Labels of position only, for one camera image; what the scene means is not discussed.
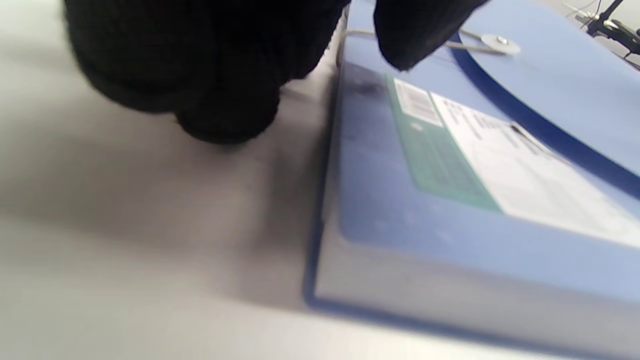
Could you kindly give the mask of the person's left hand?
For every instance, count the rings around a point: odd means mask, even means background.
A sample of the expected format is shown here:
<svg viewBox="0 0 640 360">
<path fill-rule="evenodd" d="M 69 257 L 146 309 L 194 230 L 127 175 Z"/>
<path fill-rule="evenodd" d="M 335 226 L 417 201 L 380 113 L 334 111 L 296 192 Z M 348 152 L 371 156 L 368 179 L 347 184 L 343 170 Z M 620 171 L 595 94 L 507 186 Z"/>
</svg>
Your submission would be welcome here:
<svg viewBox="0 0 640 360">
<path fill-rule="evenodd" d="M 281 88 L 311 73 L 349 0 L 64 0 L 79 70 L 128 109 L 172 113 L 212 144 L 274 121 Z"/>
</svg>

